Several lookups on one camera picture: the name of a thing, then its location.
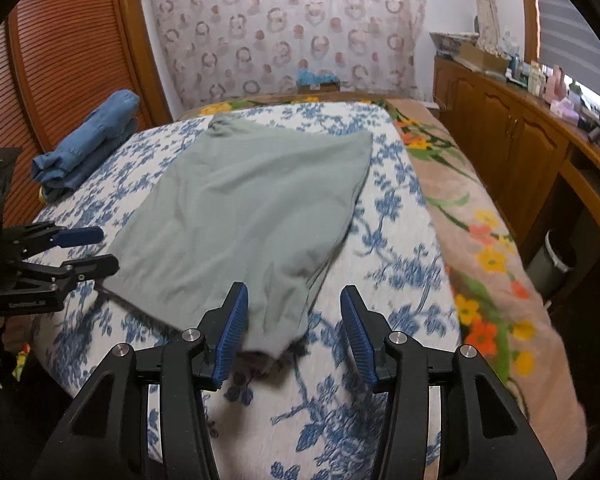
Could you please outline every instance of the patterned curtain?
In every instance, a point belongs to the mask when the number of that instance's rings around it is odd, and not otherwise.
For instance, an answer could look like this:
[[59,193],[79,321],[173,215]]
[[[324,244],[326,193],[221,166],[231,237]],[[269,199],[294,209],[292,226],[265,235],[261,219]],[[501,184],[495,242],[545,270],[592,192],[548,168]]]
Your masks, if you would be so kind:
[[496,0],[475,0],[478,9],[478,25],[480,39],[478,47],[495,53],[500,40],[500,23],[498,22],[498,7]]
[[343,90],[416,92],[426,0],[152,0],[185,107],[290,93],[298,69]]

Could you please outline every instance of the silver bolt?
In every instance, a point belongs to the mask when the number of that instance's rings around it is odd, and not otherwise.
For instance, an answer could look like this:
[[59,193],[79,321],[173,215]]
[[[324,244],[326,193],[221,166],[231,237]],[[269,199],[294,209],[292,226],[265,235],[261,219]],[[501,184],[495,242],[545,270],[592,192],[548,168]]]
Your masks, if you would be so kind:
[[406,343],[408,338],[409,337],[404,332],[396,331],[389,334],[389,341],[397,345]]
[[184,341],[189,341],[190,343],[192,341],[195,341],[199,337],[200,337],[200,330],[198,330],[197,328],[187,328],[182,333],[182,338],[184,339]]
[[476,357],[478,355],[478,351],[471,345],[462,345],[460,347],[460,353],[464,357],[469,357],[469,358]]
[[118,343],[111,349],[111,353],[116,357],[122,357],[129,353],[130,346],[126,343]]

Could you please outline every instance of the blue rubber fingertip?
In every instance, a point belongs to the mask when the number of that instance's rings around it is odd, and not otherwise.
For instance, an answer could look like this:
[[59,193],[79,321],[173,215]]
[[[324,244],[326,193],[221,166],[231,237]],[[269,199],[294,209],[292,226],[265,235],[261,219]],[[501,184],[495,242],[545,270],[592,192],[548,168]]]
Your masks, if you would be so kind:
[[99,227],[66,229],[53,236],[53,241],[58,247],[99,244],[103,240],[104,231]]
[[342,316],[358,373],[369,388],[374,388],[378,384],[374,350],[366,335],[360,316],[358,316],[346,290],[343,290],[340,294],[340,315]]
[[246,285],[243,285],[216,347],[216,362],[211,380],[218,388],[229,377],[231,368],[234,365],[235,355],[242,337],[242,328],[247,319],[248,305],[249,293]]

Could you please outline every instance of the trash can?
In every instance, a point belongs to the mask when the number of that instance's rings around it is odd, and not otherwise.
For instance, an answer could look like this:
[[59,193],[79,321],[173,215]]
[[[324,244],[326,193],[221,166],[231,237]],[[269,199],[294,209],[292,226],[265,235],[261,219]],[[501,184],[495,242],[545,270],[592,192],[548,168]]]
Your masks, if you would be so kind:
[[550,229],[526,273],[546,300],[564,284],[575,266],[576,253],[568,238]]

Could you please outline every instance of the floral blanket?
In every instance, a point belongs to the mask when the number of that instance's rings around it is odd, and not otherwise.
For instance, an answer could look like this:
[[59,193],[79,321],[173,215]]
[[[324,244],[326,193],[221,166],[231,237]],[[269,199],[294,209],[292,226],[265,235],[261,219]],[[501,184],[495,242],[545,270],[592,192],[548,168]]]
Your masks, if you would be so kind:
[[[333,98],[323,94],[301,100]],[[518,400],[558,478],[568,478],[586,452],[584,412],[576,400],[562,340],[523,269],[512,236],[474,168],[423,105],[391,99],[374,103],[394,120],[422,187],[452,284],[462,341],[475,346],[491,364]],[[212,104],[187,116],[257,105]],[[384,156],[401,171],[401,156],[390,150]],[[416,333],[418,325],[404,324],[402,330]]]
[[[219,109],[245,108],[215,105]],[[342,287],[357,285],[366,304],[426,346],[453,350],[460,323],[426,199],[394,121],[362,103],[305,102],[234,113],[267,126],[314,134],[373,134],[369,177],[344,246],[332,263],[309,317],[309,330],[273,363],[240,356],[222,390],[204,395],[207,426],[221,478],[349,480],[368,478],[384,421],[384,395],[357,374],[340,319]],[[38,220],[103,228],[98,246],[53,248],[36,262],[106,253],[165,168],[206,129],[196,117],[134,135],[64,202]],[[136,349],[173,333],[145,314],[109,300],[92,282],[72,292],[62,312],[39,316],[32,348],[49,373],[75,395],[102,357],[121,341]],[[160,458],[157,386],[150,391],[148,439]],[[432,389],[427,461],[435,473],[440,402]]]

